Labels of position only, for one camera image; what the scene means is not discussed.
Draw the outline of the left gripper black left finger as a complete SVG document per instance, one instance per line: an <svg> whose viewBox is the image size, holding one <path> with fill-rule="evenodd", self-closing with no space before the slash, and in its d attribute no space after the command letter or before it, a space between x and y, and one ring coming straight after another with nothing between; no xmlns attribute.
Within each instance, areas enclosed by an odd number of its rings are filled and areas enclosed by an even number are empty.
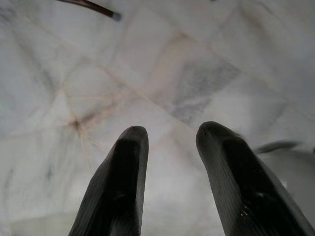
<svg viewBox="0 0 315 236"><path fill-rule="evenodd" d="M90 180L71 227L71 236L139 236L146 169L147 131L127 128Z"/></svg>

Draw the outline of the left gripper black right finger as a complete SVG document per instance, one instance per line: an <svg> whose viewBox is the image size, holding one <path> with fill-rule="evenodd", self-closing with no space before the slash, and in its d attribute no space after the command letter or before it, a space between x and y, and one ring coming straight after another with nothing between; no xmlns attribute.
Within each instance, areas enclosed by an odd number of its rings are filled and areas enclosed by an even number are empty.
<svg viewBox="0 0 315 236"><path fill-rule="evenodd" d="M207 121L196 146L227 236L314 235L280 180L238 134Z"/></svg>

